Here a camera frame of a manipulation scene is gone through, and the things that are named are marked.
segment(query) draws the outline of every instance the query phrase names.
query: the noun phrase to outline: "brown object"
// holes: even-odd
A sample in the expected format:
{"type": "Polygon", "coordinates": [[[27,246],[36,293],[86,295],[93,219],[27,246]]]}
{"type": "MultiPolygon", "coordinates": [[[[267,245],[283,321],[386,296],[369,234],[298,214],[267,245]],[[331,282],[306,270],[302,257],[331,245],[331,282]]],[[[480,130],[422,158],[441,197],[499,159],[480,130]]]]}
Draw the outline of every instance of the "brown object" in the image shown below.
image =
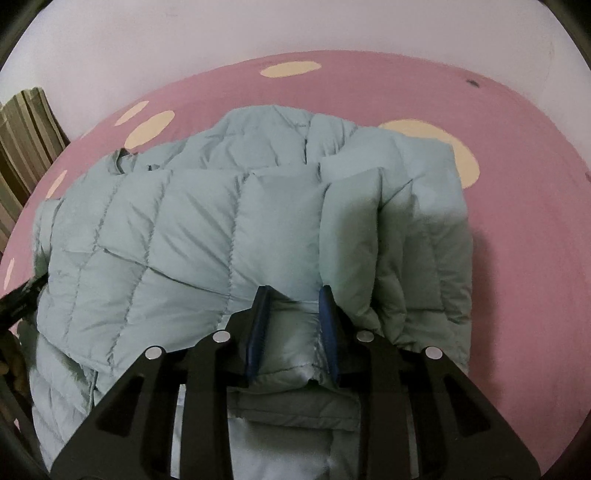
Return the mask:
{"type": "Polygon", "coordinates": [[[23,90],[0,109],[0,251],[35,186],[68,143],[42,89],[23,90]]]}

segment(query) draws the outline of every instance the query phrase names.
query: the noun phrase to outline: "cream polka dot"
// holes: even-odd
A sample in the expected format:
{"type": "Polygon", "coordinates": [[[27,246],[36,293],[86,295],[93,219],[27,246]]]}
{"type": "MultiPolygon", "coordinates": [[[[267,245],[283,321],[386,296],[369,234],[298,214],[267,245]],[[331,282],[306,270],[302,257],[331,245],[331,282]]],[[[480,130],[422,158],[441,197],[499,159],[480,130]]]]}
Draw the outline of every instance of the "cream polka dot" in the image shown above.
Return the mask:
{"type": "Polygon", "coordinates": [[[10,259],[8,263],[8,268],[6,270],[6,277],[4,277],[4,290],[8,288],[8,284],[10,283],[10,277],[12,276],[12,269],[14,268],[14,258],[10,259]]]}
{"type": "Polygon", "coordinates": [[[134,115],[140,113],[146,105],[148,105],[149,100],[144,100],[143,102],[136,103],[133,107],[127,110],[123,115],[119,117],[119,120],[115,122],[115,126],[124,124],[127,120],[129,120],[134,115]]]}
{"type": "Polygon", "coordinates": [[[64,170],[63,172],[60,173],[60,176],[53,181],[53,183],[51,184],[51,187],[49,187],[49,190],[47,190],[47,195],[45,195],[46,199],[50,198],[51,195],[53,195],[55,193],[57,188],[60,186],[60,184],[66,178],[67,173],[68,173],[68,171],[64,170]]]}
{"type": "Polygon", "coordinates": [[[461,140],[435,125],[421,120],[394,120],[380,125],[381,128],[394,130],[409,137],[437,138],[453,147],[456,168],[462,181],[462,188],[467,189],[476,183],[480,176],[480,167],[474,155],[461,140]]]}
{"type": "Polygon", "coordinates": [[[125,148],[129,150],[149,142],[164,130],[173,121],[173,118],[174,112],[172,110],[166,110],[148,118],[129,134],[125,140],[125,148]]]}
{"type": "Polygon", "coordinates": [[[267,67],[261,71],[261,75],[270,79],[276,79],[301,75],[302,73],[313,72],[320,68],[322,68],[322,65],[315,61],[287,61],[267,67]]]}

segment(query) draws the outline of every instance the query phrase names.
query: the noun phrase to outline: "pink bedsheet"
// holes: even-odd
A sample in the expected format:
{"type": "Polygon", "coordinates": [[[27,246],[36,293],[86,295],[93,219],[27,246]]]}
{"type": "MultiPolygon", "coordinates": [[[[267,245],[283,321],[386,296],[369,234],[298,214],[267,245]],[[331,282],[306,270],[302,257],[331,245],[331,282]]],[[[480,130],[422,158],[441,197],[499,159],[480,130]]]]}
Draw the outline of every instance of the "pink bedsheet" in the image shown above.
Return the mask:
{"type": "Polygon", "coordinates": [[[152,92],[72,142],[40,181],[0,265],[4,291],[31,275],[36,207],[101,156],[124,144],[144,151],[202,131],[232,108],[269,103],[361,125],[418,119],[473,155],[480,175],[464,190],[475,239],[470,376],[547,469],[591,408],[591,186],[583,160],[543,113],[465,70],[393,54],[319,51],[251,60],[152,92]],[[316,65],[292,65],[304,72],[292,76],[261,75],[291,61],[316,65]]]}

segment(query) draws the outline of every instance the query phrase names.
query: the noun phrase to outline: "metal screw head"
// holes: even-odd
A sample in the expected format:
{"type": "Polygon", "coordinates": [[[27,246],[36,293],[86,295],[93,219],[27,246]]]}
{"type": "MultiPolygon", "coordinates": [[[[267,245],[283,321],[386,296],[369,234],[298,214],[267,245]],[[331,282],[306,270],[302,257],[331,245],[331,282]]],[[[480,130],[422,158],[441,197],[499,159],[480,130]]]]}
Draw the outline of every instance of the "metal screw head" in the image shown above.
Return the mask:
{"type": "Polygon", "coordinates": [[[443,356],[443,352],[436,346],[428,346],[425,350],[425,355],[431,360],[439,360],[443,356]]]}
{"type": "Polygon", "coordinates": [[[226,330],[220,330],[219,332],[213,334],[213,341],[216,343],[225,343],[231,337],[232,335],[230,335],[230,332],[227,332],[226,330]]]}
{"type": "Polygon", "coordinates": [[[374,341],[374,334],[367,330],[361,330],[357,332],[357,340],[363,343],[369,343],[374,341]]]}
{"type": "Polygon", "coordinates": [[[162,349],[159,346],[151,346],[145,353],[148,360],[156,360],[160,355],[162,355],[162,349]]]}

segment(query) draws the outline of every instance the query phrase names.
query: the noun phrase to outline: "striped curtain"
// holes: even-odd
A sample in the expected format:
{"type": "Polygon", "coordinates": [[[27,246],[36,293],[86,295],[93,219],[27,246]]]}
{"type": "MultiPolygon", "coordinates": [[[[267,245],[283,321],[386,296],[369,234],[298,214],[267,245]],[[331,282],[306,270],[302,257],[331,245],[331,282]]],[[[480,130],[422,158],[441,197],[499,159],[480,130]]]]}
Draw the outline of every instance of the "striped curtain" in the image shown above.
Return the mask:
{"type": "Polygon", "coordinates": [[[23,90],[1,106],[0,252],[35,186],[68,143],[42,89],[23,90]]]}

